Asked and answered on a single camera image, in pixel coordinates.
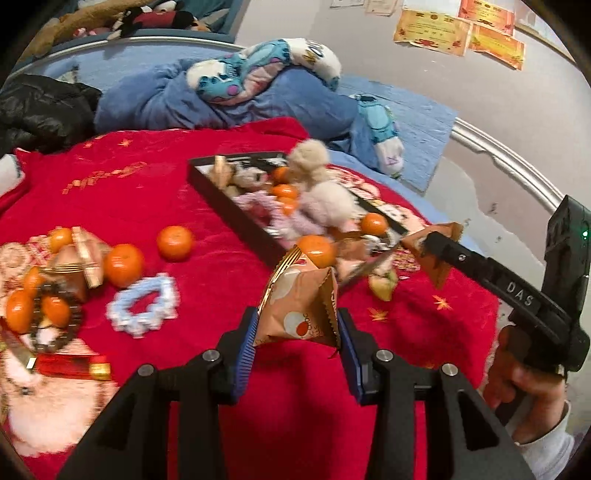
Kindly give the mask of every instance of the hair tie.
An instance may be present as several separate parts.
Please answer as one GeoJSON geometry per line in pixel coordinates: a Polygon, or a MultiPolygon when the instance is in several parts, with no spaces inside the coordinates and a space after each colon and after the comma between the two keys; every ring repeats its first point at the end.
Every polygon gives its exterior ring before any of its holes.
{"type": "Polygon", "coordinates": [[[177,317],[178,291],[173,277],[159,273],[155,277],[144,277],[127,289],[115,294],[107,305],[106,316],[117,332],[126,331],[134,338],[142,338],[148,330],[158,330],[163,320],[177,317]],[[133,314],[131,306],[140,298],[158,292],[156,299],[145,312],[133,314]]]}

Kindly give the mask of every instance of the black jacket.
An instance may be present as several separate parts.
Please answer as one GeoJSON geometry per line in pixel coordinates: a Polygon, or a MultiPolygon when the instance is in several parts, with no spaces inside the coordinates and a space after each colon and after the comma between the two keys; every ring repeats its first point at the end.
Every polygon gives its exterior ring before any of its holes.
{"type": "Polygon", "coordinates": [[[17,147],[53,153],[92,137],[100,95],[83,83],[17,76],[0,92],[0,156],[17,147]]]}

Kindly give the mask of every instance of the paper certificate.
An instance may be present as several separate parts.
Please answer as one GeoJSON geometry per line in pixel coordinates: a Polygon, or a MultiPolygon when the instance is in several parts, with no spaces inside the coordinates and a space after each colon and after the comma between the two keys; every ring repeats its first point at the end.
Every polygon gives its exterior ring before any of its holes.
{"type": "Polygon", "coordinates": [[[471,29],[472,24],[461,18],[404,9],[394,33],[394,41],[406,41],[417,47],[463,57],[471,29]]]}
{"type": "Polygon", "coordinates": [[[331,8],[362,7],[365,0],[332,0],[331,8]]]}
{"type": "Polygon", "coordinates": [[[488,53],[517,70],[523,68],[525,44],[491,28],[474,25],[470,49],[488,53]]]}
{"type": "Polygon", "coordinates": [[[404,0],[404,8],[457,17],[462,0],[404,0]]]}
{"type": "Polygon", "coordinates": [[[368,0],[366,13],[389,17],[394,13],[398,0],[368,0]]]}
{"type": "Polygon", "coordinates": [[[515,28],[515,14],[512,11],[482,0],[462,0],[459,16],[487,27],[496,28],[507,35],[513,35],[515,28]]]}

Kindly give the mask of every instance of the beaded bracelet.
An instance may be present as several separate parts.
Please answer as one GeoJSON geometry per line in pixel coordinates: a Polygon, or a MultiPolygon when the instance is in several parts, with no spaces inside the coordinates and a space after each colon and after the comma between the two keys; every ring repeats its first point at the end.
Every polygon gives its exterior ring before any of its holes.
{"type": "Polygon", "coordinates": [[[33,300],[33,320],[31,322],[31,347],[35,353],[56,353],[62,347],[70,343],[80,329],[82,323],[83,311],[80,303],[72,292],[69,292],[63,283],[49,281],[37,288],[37,294],[33,300]],[[37,342],[37,330],[43,320],[41,311],[41,298],[43,295],[52,295],[60,297],[70,307],[70,320],[64,333],[44,345],[37,342]]]}

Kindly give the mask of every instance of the metal screw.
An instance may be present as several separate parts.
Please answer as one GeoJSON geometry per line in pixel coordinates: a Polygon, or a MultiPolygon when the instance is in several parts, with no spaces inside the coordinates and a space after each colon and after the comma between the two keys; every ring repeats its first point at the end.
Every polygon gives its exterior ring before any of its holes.
{"type": "Polygon", "coordinates": [[[217,350],[205,350],[202,357],[206,362],[214,362],[220,358],[220,352],[217,350]]]}
{"type": "Polygon", "coordinates": [[[455,377],[459,370],[454,364],[445,364],[441,366],[441,371],[448,377],[455,377]]]}
{"type": "Polygon", "coordinates": [[[378,350],[375,356],[382,362],[389,362],[392,360],[392,358],[394,358],[394,354],[390,350],[378,350]]]}
{"type": "Polygon", "coordinates": [[[138,368],[138,375],[140,377],[149,377],[154,373],[154,367],[150,364],[144,364],[138,368]]]}

